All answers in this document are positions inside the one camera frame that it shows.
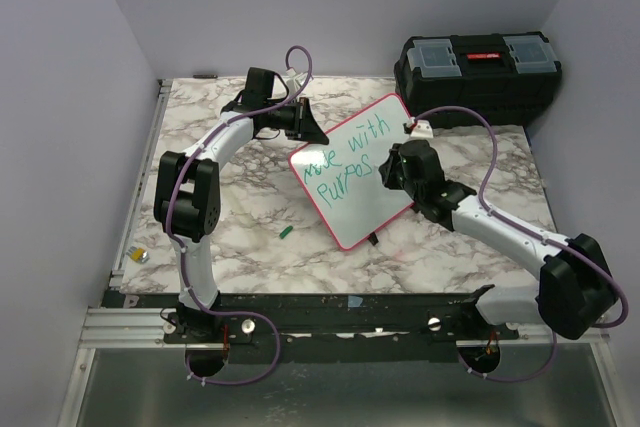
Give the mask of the green marker cap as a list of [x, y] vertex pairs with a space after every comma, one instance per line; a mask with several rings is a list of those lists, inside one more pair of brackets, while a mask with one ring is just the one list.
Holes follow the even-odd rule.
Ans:
[[293, 226], [287, 226], [281, 233], [279, 234], [280, 239], [284, 239], [291, 231], [293, 230]]

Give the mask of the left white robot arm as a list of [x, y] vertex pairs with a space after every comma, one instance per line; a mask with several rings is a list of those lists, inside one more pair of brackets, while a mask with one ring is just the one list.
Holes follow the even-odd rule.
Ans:
[[179, 261], [179, 302], [194, 309], [187, 329], [201, 342], [214, 340], [222, 327], [210, 308], [219, 295], [214, 280], [210, 235], [221, 215], [220, 173], [247, 143], [268, 128], [293, 141], [327, 145], [329, 139], [302, 95], [312, 74], [288, 69], [282, 79], [284, 98], [272, 96], [274, 71], [249, 69], [244, 88], [221, 110], [219, 120], [201, 139], [182, 152], [165, 152], [159, 161], [154, 218], [169, 236]]

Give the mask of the pink framed whiteboard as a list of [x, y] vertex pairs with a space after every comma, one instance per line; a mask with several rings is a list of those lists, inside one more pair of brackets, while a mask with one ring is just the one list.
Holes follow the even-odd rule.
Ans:
[[388, 94], [330, 128], [327, 145], [306, 144], [289, 156], [341, 250], [358, 246], [412, 206], [407, 193], [385, 188], [379, 173], [393, 144], [409, 139], [411, 120], [402, 99]]

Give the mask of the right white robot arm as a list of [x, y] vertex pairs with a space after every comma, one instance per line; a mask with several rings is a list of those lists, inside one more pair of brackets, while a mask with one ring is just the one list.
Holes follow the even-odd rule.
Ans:
[[385, 188], [406, 193], [430, 222], [479, 241], [524, 268], [537, 281], [525, 287], [482, 287], [460, 326], [480, 339], [500, 324], [544, 324], [570, 340], [580, 338], [622, 296], [598, 242], [537, 228], [446, 178], [426, 140], [396, 143], [379, 169]]

